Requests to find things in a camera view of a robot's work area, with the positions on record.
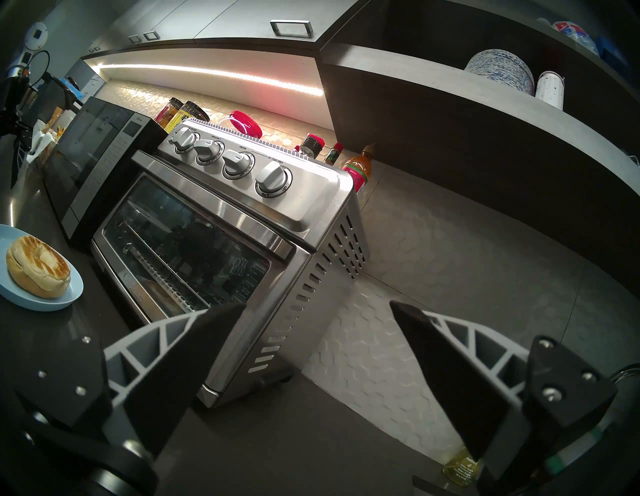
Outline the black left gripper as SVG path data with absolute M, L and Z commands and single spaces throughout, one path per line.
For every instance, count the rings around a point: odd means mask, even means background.
M 31 127 L 21 121 L 18 106 L 29 85 L 27 75 L 13 75 L 1 82 L 1 137 L 14 135 L 22 145 L 31 143 Z

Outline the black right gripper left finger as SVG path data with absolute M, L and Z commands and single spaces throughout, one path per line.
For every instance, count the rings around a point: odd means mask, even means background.
M 81 336 L 32 358 L 16 393 L 29 414 L 81 439 L 158 455 L 245 310 L 215 305 L 146 325 L 103 349 Z

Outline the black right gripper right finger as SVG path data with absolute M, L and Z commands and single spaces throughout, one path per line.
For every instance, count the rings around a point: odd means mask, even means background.
M 391 301 L 434 398 L 481 463 L 479 493 L 542 489 L 602 439 L 618 387 L 550 335 L 529 349 L 481 324 Z

